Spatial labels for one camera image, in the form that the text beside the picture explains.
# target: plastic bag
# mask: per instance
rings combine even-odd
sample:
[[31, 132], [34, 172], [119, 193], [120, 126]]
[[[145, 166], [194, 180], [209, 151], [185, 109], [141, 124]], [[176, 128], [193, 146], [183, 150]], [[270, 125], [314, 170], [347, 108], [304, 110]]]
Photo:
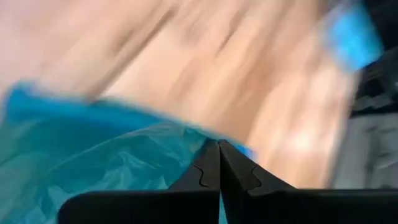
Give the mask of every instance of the plastic bag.
[[0, 220], [55, 223], [62, 203], [83, 192], [166, 189], [205, 141], [170, 123], [112, 134], [65, 118], [3, 124]]

